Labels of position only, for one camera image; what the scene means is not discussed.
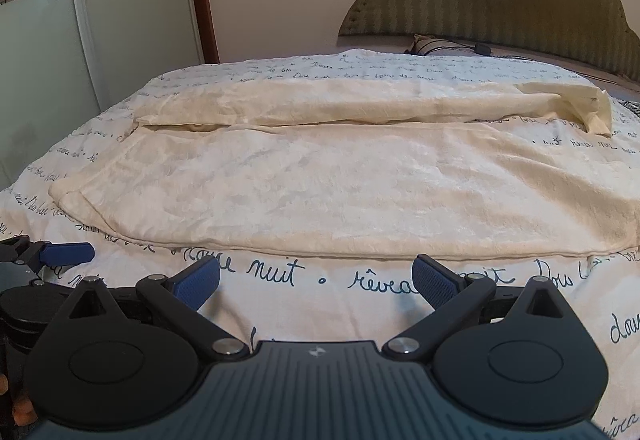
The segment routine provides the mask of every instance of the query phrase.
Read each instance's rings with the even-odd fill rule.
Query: scalloped headboard
[[[640,80],[620,0],[356,0],[340,36],[433,34],[514,46]]]

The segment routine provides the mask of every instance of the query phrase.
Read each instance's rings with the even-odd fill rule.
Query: bedsheet
[[[210,251],[201,247],[164,249],[136,245],[84,226],[57,208],[47,191],[56,179],[95,162],[123,140],[132,113],[148,102],[184,88],[256,78],[421,78],[440,82],[544,81],[584,84],[580,76],[539,63],[492,58],[431,59],[352,50],[336,56],[247,61],[197,66],[155,78],[126,101],[92,119],[32,163],[0,193],[0,237],[19,233],[34,239],[89,241],[97,254],[88,265],[44,272],[48,281],[76,285],[98,275],[112,287],[132,286],[152,273],[172,275],[206,254],[222,265],[219,290],[200,310],[252,348],[259,340],[373,339],[379,345],[431,311],[410,281],[409,260],[280,257],[249,251]],[[612,102],[612,130],[619,138],[640,135],[640,119]],[[519,125],[544,125],[523,117]],[[486,123],[508,125],[509,121]],[[577,123],[554,121],[576,130],[566,145],[598,153],[627,153],[609,141],[587,135]],[[557,143],[549,142],[548,146]],[[523,285],[533,275],[550,277],[569,300],[609,365],[609,386],[594,420],[610,436],[640,437],[640,251],[604,257],[526,258],[444,262],[458,273],[480,273],[504,285]]]

